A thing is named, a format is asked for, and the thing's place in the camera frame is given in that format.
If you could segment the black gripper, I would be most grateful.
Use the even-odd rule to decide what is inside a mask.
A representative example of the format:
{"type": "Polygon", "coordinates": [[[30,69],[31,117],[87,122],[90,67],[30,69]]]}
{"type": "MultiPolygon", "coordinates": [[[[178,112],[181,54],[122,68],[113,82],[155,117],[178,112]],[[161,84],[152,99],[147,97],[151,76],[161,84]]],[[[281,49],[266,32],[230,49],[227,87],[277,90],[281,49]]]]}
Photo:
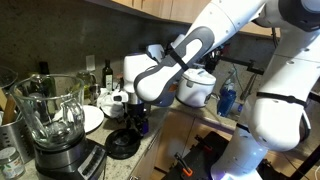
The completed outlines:
{"type": "Polygon", "coordinates": [[[148,117],[144,111],[144,104],[125,104],[124,120],[127,129],[134,129],[140,135],[149,132],[148,117]]]}

